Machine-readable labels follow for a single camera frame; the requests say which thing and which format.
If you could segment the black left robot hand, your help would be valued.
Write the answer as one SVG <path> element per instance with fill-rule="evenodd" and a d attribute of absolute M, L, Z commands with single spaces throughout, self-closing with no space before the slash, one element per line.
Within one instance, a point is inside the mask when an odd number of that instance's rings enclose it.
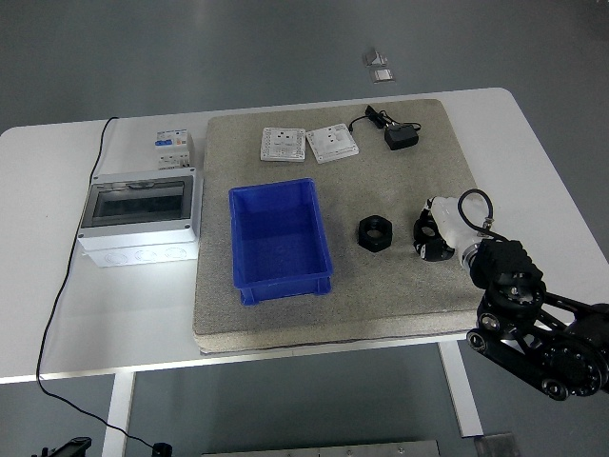
<path fill-rule="evenodd" d="M 91 444 L 90 437 L 75 437 L 60 447 L 43 447 L 39 457 L 85 457 Z"/>

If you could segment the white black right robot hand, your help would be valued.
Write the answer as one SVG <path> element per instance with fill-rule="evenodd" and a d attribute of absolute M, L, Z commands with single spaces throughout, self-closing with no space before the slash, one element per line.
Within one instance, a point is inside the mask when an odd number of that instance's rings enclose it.
<path fill-rule="evenodd" d="M 462 266 L 465 258 L 474 255 L 481 237 L 463 221 L 456 197 L 428 199 L 414 224 L 413 246 L 427 262 L 456 258 Z"/>

